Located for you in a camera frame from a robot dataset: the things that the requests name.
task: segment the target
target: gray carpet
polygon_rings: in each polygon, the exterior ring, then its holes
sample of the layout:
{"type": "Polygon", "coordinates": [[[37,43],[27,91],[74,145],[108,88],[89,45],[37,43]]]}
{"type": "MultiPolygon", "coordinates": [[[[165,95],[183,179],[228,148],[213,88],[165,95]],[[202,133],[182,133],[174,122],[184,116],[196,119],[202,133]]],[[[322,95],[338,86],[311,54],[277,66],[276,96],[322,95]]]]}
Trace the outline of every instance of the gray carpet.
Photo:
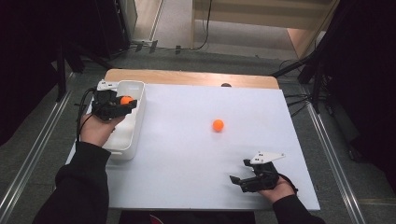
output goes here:
{"type": "MultiPolygon", "coordinates": [[[[110,61],[115,67],[125,69],[162,69],[196,72],[214,72],[245,75],[268,75],[279,69],[282,61],[265,60],[258,57],[220,55],[195,51],[149,49],[139,52],[130,50],[110,61]]],[[[70,148],[75,140],[75,120],[80,98],[85,90],[97,84],[106,74],[106,70],[96,63],[85,61],[84,74],[75,74],[76,81],[68,89],[72,92],[64,112],[60,116],[49,141],[38,161],[24,191],[8,220],[8,223],[30,223],[41,204],[52,191],[54,177],[58,169],[65,163],[70,148]]],[[[298,70],[281,77],[279,85],[287,94],[302,92],[296,77],[298,70]]],[[[13,138],[0,147],[0,193],[4,194],[7,186],[19,171],[24,159],[41,130],[56,98],[56,88],[50,92],[26,119],[13,138]]],[[[301,105],[290,108],[290,112],[301,105]]],[[[388,186],[383,174],[370,163],[356,163],[347,155],[347,144],[341,135],[335,120],[329,116],[323,105],[320,105],[321,116],[328,129],[329,136],[336,148],[347,177],[358,199],[389,199],[394,194],[388,186]]],[[[323,147],[313,125],[312,119],[305,108],[293,117],[300,144],[312,181],[317,189],[321,210],[315,215],[323,217],[327,223],[351,223],[343,198],[335,182],[332,170],[327,162],[323,147]]],[[[361,209],[367,223],[394,223],[396,206],[394,204],[367,203],[363,200],[361,209]]],[[[117,223],[119,211],[111,210],[108,223],[117,223]]],[[[257,223],[276,223],[271,211],[256,212],[257,223]]]]}

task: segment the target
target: ping pong ball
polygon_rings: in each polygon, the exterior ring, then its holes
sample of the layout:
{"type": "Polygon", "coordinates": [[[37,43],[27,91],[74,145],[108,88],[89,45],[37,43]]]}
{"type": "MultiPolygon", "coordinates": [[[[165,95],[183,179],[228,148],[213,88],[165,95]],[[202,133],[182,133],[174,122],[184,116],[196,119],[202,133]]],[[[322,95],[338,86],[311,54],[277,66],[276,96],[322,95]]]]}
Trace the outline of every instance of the ping pong ball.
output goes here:
{"type": "Polygon", "coordinates": [[[216,119],[215,121],[213,121],[213,129],[216,132],[220,132],[223,127],[224,127],[224,122],[221,119],[216,119]]]}
{"type": "Polygon", "coordinates": [[[132,98],[131,96],[122,96],[122,97],[121,97],[121,100],[120,100],[120,103],[121,103],[122,105],[128,105],[129,102],[131,102],[131,101],[133,101],[133,100],[134,100],[134,98],[132,98]]]}

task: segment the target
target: forearm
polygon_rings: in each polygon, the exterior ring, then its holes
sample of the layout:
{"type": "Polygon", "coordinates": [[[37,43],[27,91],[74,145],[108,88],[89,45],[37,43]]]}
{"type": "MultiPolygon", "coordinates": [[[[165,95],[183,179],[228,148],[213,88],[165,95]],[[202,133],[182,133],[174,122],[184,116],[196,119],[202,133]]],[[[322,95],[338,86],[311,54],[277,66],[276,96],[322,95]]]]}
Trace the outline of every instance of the forearm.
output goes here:
{"type": "Polygon", "coordinates": [[[34,223],[106,223],[109,156],[101,147],[81,142],[70,164],[56,175],[57,189],[37,213],[34,223]]]}
{"type": "Polygon", "coordinates": [[[273,204],[279,224],[324,224],[320,217],[312,216],[296,195],[284,197],[273,204]]]}

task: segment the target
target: white tabletop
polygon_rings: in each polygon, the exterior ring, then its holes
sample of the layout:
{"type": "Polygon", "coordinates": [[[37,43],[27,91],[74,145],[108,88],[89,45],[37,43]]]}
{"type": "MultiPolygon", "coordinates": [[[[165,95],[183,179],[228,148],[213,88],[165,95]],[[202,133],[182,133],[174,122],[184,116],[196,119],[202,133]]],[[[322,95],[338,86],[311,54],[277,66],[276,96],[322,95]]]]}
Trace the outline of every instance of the white tabletop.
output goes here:
{"type": "Polygon", "coordinates": [[[276,169],[308,210],[319,210],[282,91],[147,84],[146,96],[135,157],[106,166],[111,208],[270,209],[229,177],[253,177],[243,159],[268,151],[286,154],[276,169]],[[212,129],[215,119],[224,121],[220,133],[212,129]]]}

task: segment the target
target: white plastic bin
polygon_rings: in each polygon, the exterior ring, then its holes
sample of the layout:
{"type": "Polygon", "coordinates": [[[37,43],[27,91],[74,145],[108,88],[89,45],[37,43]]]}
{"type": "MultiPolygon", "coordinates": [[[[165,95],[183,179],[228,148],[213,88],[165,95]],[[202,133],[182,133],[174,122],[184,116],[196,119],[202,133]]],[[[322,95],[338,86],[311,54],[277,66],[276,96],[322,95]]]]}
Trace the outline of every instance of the white plastic bin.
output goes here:
{"type": "Polygon", "coordinates": [[[137,150],[140,128],[145,114],[145,83],[141,81],[120,81],[117,96],[129,95],[137,100],[137,106],[125,120],[117,125],[103,148],[111,152],[110,159],[131,160],[137,150]]]}

